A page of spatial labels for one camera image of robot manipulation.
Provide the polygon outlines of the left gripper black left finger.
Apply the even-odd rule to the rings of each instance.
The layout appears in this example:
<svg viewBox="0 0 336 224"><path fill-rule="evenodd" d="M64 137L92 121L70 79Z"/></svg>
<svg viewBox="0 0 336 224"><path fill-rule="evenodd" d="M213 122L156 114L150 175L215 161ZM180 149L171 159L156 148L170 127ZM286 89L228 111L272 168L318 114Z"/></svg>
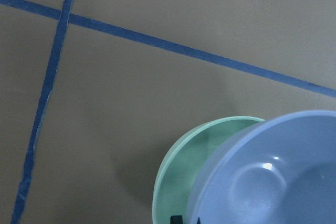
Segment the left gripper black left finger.
<svg viewBox="0 0 336 224"><path fill-rule="evenodd" d="M181 215L171 216L170 224L183 224L183 217Z"/></svg>

